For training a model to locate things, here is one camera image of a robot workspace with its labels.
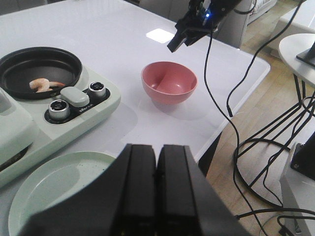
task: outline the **shrimp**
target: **shrimp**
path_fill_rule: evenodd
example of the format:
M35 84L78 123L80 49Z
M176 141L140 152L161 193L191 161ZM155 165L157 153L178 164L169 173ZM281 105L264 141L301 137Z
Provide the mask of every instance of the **shrimp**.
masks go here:
M36 89L37 90L36 92L51 91L52 89L49 87L63 87L63 86L65 86L65 84L60 83L60 82L55 82L55 81L50 82L49 80L45 78L39 78L30 82L30 88Z

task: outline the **plate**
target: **plate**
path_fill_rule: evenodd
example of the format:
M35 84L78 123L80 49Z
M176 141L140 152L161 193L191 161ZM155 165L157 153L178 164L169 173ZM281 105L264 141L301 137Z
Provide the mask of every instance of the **plate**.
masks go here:
M16 236L28 218L77 193L114 161L100 152L59 156L36 169L17 191L9 212L10 236Z

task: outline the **black wire stand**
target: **black wire stand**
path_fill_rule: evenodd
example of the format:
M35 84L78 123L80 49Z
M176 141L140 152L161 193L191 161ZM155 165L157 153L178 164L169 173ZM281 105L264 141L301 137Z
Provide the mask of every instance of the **black wire stand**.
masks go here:
M292 107L290 107L288 110L286 110L284 113L282 113L279 117L274 119L272 122L270 122L268 125L260 129L258 132L247 138L245 141L243 141L239 145L239 154L237 155L237 150L234 152L234 163L236 164L236 173L238 177L240 178L241 183L250 191L252 192L256 197L261 199L263 202L273 206L273 207L282 207L281 205L278 205L276 203L273 203L269 201L268 199L262 197L259 195L254 189L253 186L257 183L257 181L263 176L268 174L269 167L275 162L275 160L280 156L280 154L283 151L290 151L290 148L288 147L292 140L297 136L297 134L305 127L305 125L311 120L312 117L315 117L314 111L315 111L315 92L312 94L311 97L306 97L306 87L305 87L305 82L301 81L302 87L300 88L299 81L297 76L294 74L294 82L295 82L295 87L296 87L296 92L297 92L297 98L298 102L294 104ZM272 138L267 138L269 135L274 133L277 128L281 127L283 124L288 122L280 131L274 134ZM285 144L281 144L275 139L279 137L283 132L285 132L288 128L290 128L292 125L292 133L290 138L286 141ZM275 146L278 146L280 150L276 152L274 155L272 155L268 163L265 165L265 167L258 173L258 175L252 180L252 181L246 181L245 178L243 177L239 166L237 165L237 161L239 158L241 158L247 151L250 149L254 148L258 143L268 143L272 144ZM245 145L249 144L247 148L245 148L243 151L240 149ZM277 199L278 197L265 186L265 188L271 192Z

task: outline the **electric cooking pot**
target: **electric cooking pot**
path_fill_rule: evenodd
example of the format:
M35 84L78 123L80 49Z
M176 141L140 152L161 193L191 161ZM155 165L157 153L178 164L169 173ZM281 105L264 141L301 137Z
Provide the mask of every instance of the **electric cooking pot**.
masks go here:
M25 48L0 59L0 87L13 97L44 99L60 94L64 87L75 85L81 72L80 60L66 50ZM49 85L40 91L39 82Z

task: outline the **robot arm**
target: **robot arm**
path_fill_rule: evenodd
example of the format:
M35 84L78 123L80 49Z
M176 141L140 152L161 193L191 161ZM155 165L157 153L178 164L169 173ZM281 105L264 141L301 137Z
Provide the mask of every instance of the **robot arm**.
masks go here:
M189 10L175 25L177 32L167 47L176 51L183 43L189 46L214 31L220 21L241 0L190 0Z

